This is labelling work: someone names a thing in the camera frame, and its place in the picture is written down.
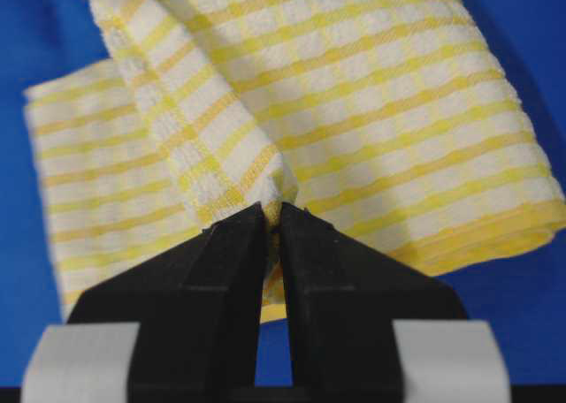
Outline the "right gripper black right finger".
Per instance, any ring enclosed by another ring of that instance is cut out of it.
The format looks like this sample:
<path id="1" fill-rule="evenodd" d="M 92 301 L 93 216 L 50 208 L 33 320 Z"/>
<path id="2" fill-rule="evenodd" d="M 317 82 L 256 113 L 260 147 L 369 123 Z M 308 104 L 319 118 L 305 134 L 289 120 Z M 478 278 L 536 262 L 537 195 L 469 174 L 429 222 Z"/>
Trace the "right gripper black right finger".
<path id="1" fill-rule="evenodd" d="M 280 214 L 294 383 L 315 402 L 509 402 L 457 293 L 292 204 Z"/>

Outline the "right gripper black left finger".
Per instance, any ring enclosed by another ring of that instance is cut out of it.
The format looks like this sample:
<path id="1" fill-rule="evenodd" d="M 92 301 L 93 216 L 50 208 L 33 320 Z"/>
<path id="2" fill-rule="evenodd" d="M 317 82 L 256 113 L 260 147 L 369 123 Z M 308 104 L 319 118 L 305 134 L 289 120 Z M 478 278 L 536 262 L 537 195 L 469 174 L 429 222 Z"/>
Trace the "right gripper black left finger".
<path id="1" fill-rule="evenodd" d="M 265 221 L 254 204 L 85 291 L 42 334 L 23 402 L 214 402 L 254 383 Z"/>

